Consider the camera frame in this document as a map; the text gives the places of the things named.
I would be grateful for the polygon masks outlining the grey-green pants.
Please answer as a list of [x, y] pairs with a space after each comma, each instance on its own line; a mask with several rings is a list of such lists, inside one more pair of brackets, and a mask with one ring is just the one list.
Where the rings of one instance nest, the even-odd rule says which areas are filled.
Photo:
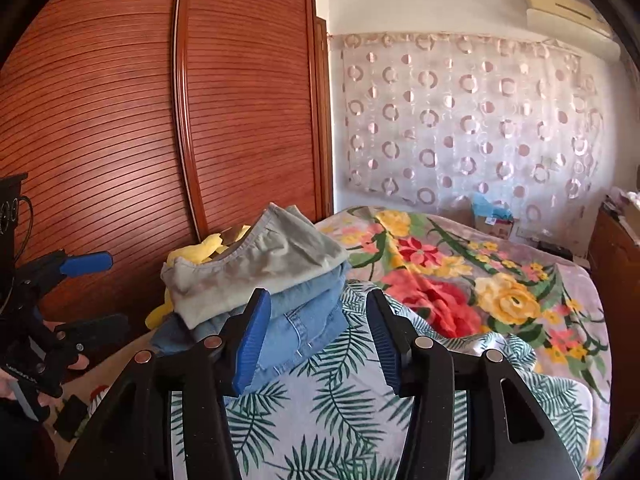
[[348, 258], [295, 206], [271, 203], [239, 243], [206, 263], [179, 257], [160, 277], [175, 312], [193, 330], [244, 306], [256, 288], [276, 294], [326, 274]]

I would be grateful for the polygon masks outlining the yellow cloth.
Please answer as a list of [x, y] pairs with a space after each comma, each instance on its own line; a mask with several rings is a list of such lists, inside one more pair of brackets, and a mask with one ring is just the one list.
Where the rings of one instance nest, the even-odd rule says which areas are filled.
[[[248, 224], [241, 224], [240, 226], [232, 226], [221, 233], [209, 234], [201, 243], [172, 250], [168, 254], [165, 264], [166, 266], [173, 266], [178, 258], [183, 258], [194, 264], [212, 261], [214, 257], [223, 254], [232, 244], [240, 240], [249, 229], [250, 226]], [[174, 305], [171, 301], [169, 289], [165, 288], [164, 302], [148, 314], [145, 319], [146, 328], [155, 330], [173, 310]]]

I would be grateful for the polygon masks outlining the floral pink blanket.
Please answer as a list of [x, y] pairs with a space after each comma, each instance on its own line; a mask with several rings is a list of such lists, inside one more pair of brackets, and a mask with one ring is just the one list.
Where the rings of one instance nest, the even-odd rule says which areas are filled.
[[318, 223], [345, 247], [358, 281], [380, 286], [447, 338], [513, 334], [537, 373], [576, 380], [592, 414], [578, 470], [599, 477], [610, 429], [612, 356], [602, 304], [586, 270], [434, 214], [346, 209]]

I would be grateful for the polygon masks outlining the palm leaf print sheet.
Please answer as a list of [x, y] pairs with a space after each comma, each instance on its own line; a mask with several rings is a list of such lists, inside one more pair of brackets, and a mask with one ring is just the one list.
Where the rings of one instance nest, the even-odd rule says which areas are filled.
[[[386, 385], [366, 319], [367, 282], [348, 282], [348, 326], [332, 344], [257, 391], [229, 399], [232, 448], [244, 479], [391, 479], [412, 402]], [[438, 342], [479, 356], [500, 351], [549, 417], [576, 468], [585, 466], [592, 407], [586, 387], [542, 374], [534, 349], [514, 335]]]

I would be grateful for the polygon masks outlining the wooden louvered wardrobe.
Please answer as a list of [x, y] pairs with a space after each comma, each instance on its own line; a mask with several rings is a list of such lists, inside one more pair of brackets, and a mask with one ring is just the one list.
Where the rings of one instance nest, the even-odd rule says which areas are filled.
[[269, 204], [332, 209], [317, 0], [1, 0], [1, 172], [24, 260], [109, 252], [40, 301], [55, 322], [164, 299], [168, 252]]

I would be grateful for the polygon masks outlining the stack of blue jeans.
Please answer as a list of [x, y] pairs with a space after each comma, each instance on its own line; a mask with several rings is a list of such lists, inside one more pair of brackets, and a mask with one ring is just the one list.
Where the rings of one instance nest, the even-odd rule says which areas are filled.
[[[322, 351], [348, 327], [341, 294], [350, 269], [343, 262], [330, 272], [294, 285], [271, 296], [271, 316], [252, 382], [245, 389], [254, 392], [290, 372]], [[152, 337], [159, 354], [179, 353], [210, 335], [220, 333], [228, 318], [244, 311], [238, 307], [215, 316], [193, 330], [178, 314], [166, 316]]]

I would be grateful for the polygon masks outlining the long wooden cabinet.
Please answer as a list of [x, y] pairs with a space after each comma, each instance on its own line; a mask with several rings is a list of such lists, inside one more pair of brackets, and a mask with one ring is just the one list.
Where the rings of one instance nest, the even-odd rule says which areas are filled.
[[639, 247], [603, 207], [598, 211], [588, 258], [610, 334], [614, 341], [628, 344], [639, 327]]

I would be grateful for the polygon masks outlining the blue tissue box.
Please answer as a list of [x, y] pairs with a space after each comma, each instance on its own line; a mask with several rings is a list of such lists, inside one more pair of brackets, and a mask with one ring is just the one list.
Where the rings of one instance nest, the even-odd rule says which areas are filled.
[[514, 228], [513, 214], [506, 208], [489, 203], [482, 194], [472, 198], [474, 229], [493, 237], [507, 240]]

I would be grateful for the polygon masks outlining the circle pattern sheer curtain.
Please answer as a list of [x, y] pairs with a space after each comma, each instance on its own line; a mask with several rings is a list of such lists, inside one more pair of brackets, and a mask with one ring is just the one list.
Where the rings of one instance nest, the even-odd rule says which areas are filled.
[[585, 217], [604, 119], [578, 54], [426, 32], [329, 45], [353, 190], [431, 211], [480, 195], [531, 226]]

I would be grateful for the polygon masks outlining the wall air conditioner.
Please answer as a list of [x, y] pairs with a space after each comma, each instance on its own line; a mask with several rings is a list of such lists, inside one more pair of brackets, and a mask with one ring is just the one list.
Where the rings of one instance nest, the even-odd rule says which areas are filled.
[[526, 0], [526, 22], [532, 32], [589, 52], [608, 63], [620, 60], [622, 48], [612, 27], [588, 4], [578, 0]]

